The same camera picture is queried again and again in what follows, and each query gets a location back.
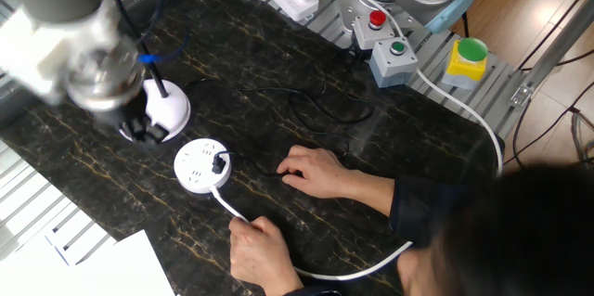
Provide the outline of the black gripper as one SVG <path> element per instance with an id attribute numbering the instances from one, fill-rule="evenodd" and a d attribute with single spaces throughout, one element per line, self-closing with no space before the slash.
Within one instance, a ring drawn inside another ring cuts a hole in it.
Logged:
<path id="1" fill-rule="evenodd" d="M 133 143 L 160 144 L 169 131 L 158 123 L 153 124 L 146 114 L 148 97 L 145 91 L 140 91 L 128 103 L 112 110 L 94 113 L 100 123 L 121 130 Z"/>

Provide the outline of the person's left hand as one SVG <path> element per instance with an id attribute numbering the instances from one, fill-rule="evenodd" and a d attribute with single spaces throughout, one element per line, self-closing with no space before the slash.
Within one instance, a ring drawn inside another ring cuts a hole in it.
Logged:
<path id="1" fill-rule="evenodd" d="M 282 296 L 303 288 L 284 237 L 266 217 L 251 222 L 235 217 L 230 231 L 230 273 L 261 287 L 266 296 Z"/>

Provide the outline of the person's right hand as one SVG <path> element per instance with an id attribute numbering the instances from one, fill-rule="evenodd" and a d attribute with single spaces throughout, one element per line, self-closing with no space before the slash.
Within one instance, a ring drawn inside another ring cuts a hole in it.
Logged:
<path id="1" fill-rule="evenodd" d="M 277 173 L 284 184 L 315 198 L 351 199 L 355 194 L 355 172 L 323 148 L 291 147 Z"/>

